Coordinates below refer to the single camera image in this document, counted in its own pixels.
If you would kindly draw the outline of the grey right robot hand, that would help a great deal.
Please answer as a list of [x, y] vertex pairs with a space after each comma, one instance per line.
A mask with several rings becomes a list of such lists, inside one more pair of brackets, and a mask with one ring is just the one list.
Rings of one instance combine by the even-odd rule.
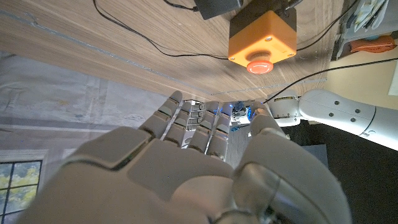
[[251, 106], [237, 167], [224, 157], [232, 105], [211, 102], [187, 147], [190, 107], [174, 92], [139, 128], [81, 145], [18, 223], [351, 223], [346, 195], [289, 140], [265, 103]]

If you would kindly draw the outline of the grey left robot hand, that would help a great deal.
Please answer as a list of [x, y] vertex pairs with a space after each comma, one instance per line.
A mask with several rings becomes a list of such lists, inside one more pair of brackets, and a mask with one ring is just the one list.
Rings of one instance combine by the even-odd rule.
[[[200, 122], [203, 120], [203, 113], [205, 111], [206, 104], [200, 101], [195, 100], [185, 100], [185, 102], [189, 102], [192, 105], [190, 111], [190, 118], [188, 119], [187, 124], [187, 132], [185, 133], [182, 148], [187, 148], [193, 133], [196, 128], [199, 126]], [[229, 128], [231, 132], [237, 131], [240, 128], [244, 128], [250, 125], [250, 103], [251, 100], [247, 101], [234, 101], [232, 102], [233, 110], [229, 122]]]

